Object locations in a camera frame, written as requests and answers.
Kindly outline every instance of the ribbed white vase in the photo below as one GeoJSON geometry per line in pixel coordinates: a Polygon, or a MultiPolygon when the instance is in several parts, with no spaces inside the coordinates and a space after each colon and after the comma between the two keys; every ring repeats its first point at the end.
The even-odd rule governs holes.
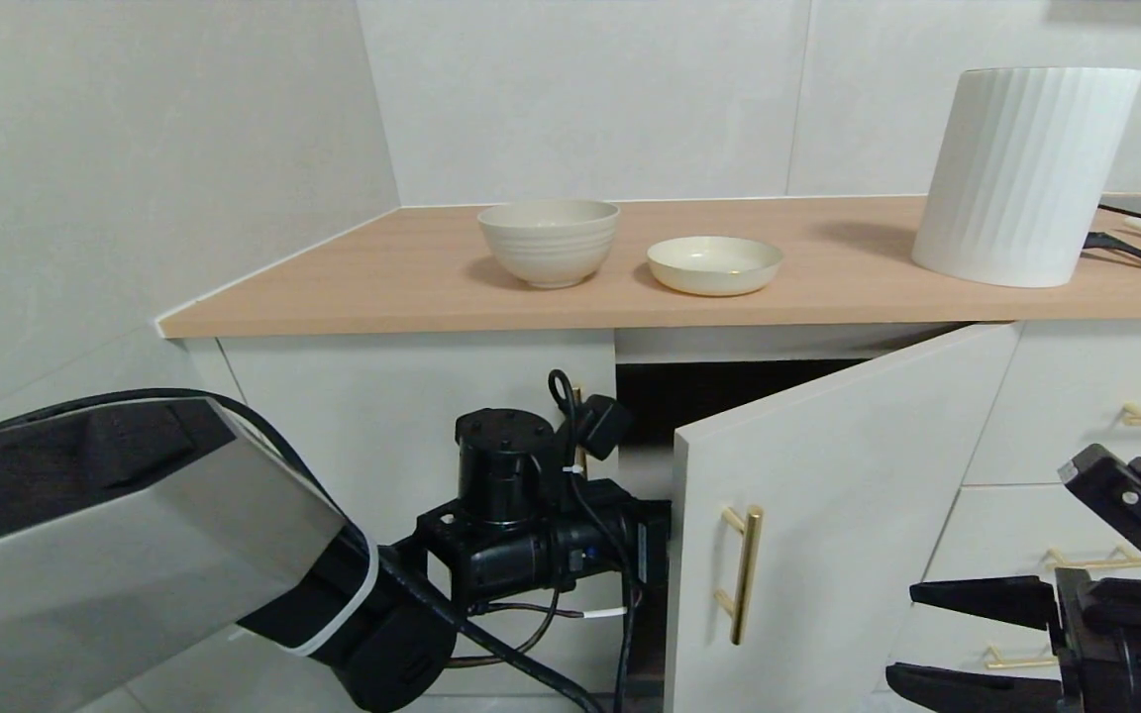
{"type": "Polygon", "coordinates": [[[964,72],[914,261],[1009,287],[1073,279],[1140,81],[1122,68],[964,72]]]}

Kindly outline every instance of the cabinet door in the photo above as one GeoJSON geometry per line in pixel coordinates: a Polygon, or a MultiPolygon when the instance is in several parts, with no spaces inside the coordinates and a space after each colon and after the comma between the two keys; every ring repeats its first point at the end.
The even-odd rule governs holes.
{"type": "Polygon", "coordinates": [[[1028,322],[965,484],[1058,484],[1092,443],[1141,455],[1126,403],[1141,410],[1141,319],[1028,322]]]}
{"type": "Polygon", "coordinates": [[[675,431],[669,713],[845,713],[874,690],[1018,335],[965,327],[675,431]],[[752,505],[734,646],[714,591],[743,537],[721,513],[752,505]]]}

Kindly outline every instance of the black cable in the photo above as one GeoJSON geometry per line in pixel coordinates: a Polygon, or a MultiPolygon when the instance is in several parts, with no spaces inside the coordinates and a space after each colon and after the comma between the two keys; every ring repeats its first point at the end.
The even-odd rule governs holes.
{"type": "MultiPolygon", "coordinates": [[[[307,479],[307,481],[314,484],[317,491],[321,493],[322,497],[325,497],[332,507],[335,507],[337,511],[342,515],[346,524],[343,525],[343,530],[349,534],[358,546],[358,543],[365,541],[364,533],[355,525],[355,522],[349,521],[349,518],[345,518],[345,511],[340,505],[337,505],[337,501],[332,499],[330,493],[325,491],[323,484],[319,479],[311,473],[311,469],[308,469],[307,463],[302,460],[302,455],[298,454],[298,451],[290,445],[289,439],[285,439],[280,431],[272,426],[270,421],[264,419],[258,411],[251,410],[244,403],[235,400],[229,396],[222,396],[222,394],[213,394],[209,391],[203,391],[203,389],[196,388],[136,388],[128,389],[128,391],[115,391],[110,394],[99,394],[99,396],[88,396],[83,398],[75,398],[72,402],[58,403],[54,406],[43,407],[43,410],[35,410],[27,412],[19,416],[13,416],[11,419],[6,419],[0,421],[0,430],[6,428],[14,428],[14,426],[31,424],[34,421],[41,421],[44,419],[50,419],[51,416],[60,416],[64,414],[71,414],[73,411],[91,410],[96,406],[107,406],[112,403],[127,403],[127,402],[148,402],[148,400],[160,400],[160,398],[213,398],[219,406],[224,410],[232,411],[241,419],[249,421],[250,426],[253,426],[259,434],[262,434],[264,438],[267,438],[267,443],[272,444],[272,447],[280,452],[281,457],[284,457],[286,464],[291,469],[297,470],[297,472],[307,479]]],[[[450,626],[455,627],[458,632],[466,634],[471,641],[484,647],[484,649],[489,650],[495,656],[499,656],[503,663],[510,664],[519,672],[526,673],[531,678],[542,682],[542,684],[550,687],[556,690],[557,694],[564,695],[567,699],[570,699],[580,708],[586,710],[589,713],[602,713],[601,707],[597,705],[597,700],[593,700],[592,695],[589,695],[588,690],[583,687],[575,684],[570,679],[563,676],[561,673],[555,672],[552,669],[540,664],[539,661],[529,658],[525,654],[519,653],[519,650],[512,649],[512,647],[500,641],[484,629],[477,626],[477,624],[466,619],[461,614],[452,608],[452,603],[447,601],[446,597],[443,597],[440,592],[434,590],[432,588],[422,585],[416,578],[413,578],[407,573],[403,572],[403,568],[390,560],[385,553],[381,553],[380,568],[381,572],[388,574],[395,583],[398,583],[404,591],[407,591],[410,595],[426,608],[429,608],[431,613],[436,615],[439,619],[447,623],[450,626]]]]}
{"type": "MultiPolygon", "coordinates": [[[[567,438],[566,465],[572,467],[575,465],[575,429],[578,428],[578,424],[575,422],[576,403],[574,388],[570,386],[570,379],[567,378],[566,372],[561,370],[549,372],[549,392],[552,394],[552,399],[558,403],[558,406],[566,412],[567,421],[570,423],[569,438],[567,438]]],[[[574,496],[575,504],[588,516],[593,527],[597,527],[597,530],[601,532],[602,536],[606,537],[606,542],[610,543],[612,550],[615,551],[615,557],[620,559],[620,569],[622,577],[624,577],[624,638],[620,642],[620,664],[615,669],[614,700],[614,713],[622,713],[622,710],[624,710],[624,699],[626,698],[628,659],[631,649],[633,649],[634,619],[637,619],[637,606],[642,602],[642,589],[638,586],[637,580],[633,578],[633,568],[631,567],[626,548],[610,532],[610,528],[606,527],[606,522],[602,522],[601,516],[597,515],[597,510],[593,510],[589,505],[589,502],[583,497],[583,493],[580,492],[580,475],[574,472],[567,473],[567,481],[570,484],[570,495],[574,496]]]]}
{"type": "MultiPolygon", "coordinates": [[[[545,614],[552,608],[544,605],[527,605],[525,601],[497,601],[494,605],[482,605],[480,609],[479,615],[493,611],[539,611],[545,614]]],[[[552,609],[552,614],[565,619],[584,618],[583,611],[576,611],[575,609],[552,609]]]]}
{"type": "Polygon", "coordinates": [[[464,618],[452,608],[452,603],[438,590],[421,582],[420,578],[410,576],[408,573],[403,572],[403,568],[397,562],[394,562],[386,551],[381,552],[381,572],[389,574],[394,583],[397,583],[404,591],[407,591],[421,605],[427,606],[427,608],[434,611],[436,617],[452,624],[452,626],[456,627],[458,632],[466,634],[476,645],[501,657],[504,663],[510,664],[510,666],[519,670],[519,672],[524,672],[527,676],[558,691],[559,695],[566,696],[567,699],[574,700],[581,710],[586,710],[589,713],[604,713],[601,705],[598,705],[592,695],[588,690],[584,690],[583,687],[563,676],[561,673],[557,673],[552,669],[544,666],[544,664],[540,664],[539,661],[517,653],[512,647],[500,641],[499,638],[495,638],[478,624],[464,618]]]}
{"type": "MultiPolygon", "coordinates": [[[[501,609],[524,609],[529,606],[531,609],[535,611],[543,611],[544,619],[540,622],[540,626],[535,629],[535,632],[527,637],[526,641],[523,641],[519,647],[517,647],[517,653],[526,654],[527,650],[534,649],[535,645],[540,643],[540,640],[544,638],[544,632],[549,631],[549,626],[552,625],[553,617],[558,615],[558,597],[561,597],[561,590],[558,588],[552,588],[552,602],[548,606],[540,605],[495,605],[492,611],[499,611],[501,609]]],[[[500,656],[458,656],[447,659],[448,669],[477,669],[478,666],[492,666],[493,664],[503,664],[504,659],[500,656]]]]}

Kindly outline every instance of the ceramic bowl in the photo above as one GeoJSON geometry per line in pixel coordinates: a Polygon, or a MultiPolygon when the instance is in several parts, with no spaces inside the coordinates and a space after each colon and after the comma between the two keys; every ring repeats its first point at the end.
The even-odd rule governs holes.
{"type": "Polygon", "coordinates": [[[524,200],[487,208],[478,225],[492,256],[533,287],[570,287],[610,256],[620,206],[599,200],[524,200]]]}
{"type": "Polygon", "coordinates": [[[783,264],[783,252],[772,244],[725,235],[664,240],[650,246],[647,258],[654,279],[705,297],[755,292],[783,264]]]}

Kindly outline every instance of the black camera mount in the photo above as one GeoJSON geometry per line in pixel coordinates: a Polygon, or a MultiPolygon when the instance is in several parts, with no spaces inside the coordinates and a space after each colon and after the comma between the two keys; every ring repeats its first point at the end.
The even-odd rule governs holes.
{"type": "Polygon", "coordinates": [[[416,518],[416,532],[397,548],[422,572],[426,553],[443,560],[452,573],[453,603],[462,611],[539,589],[570,591],[576,580],[624,572],[606,534],[575,500],[570,478],[584,504],[624,545],[641,585],[666,582],[671,502],[638,500],[612,479],[588,479],[566,463],[566,452],[576,446],[606,460],[633,418],[599,394],[576,403],[574,414],[573,423],[567,419],[557,430],[519,410],[479,410],[456,419],[458,497],[416,518]]]}

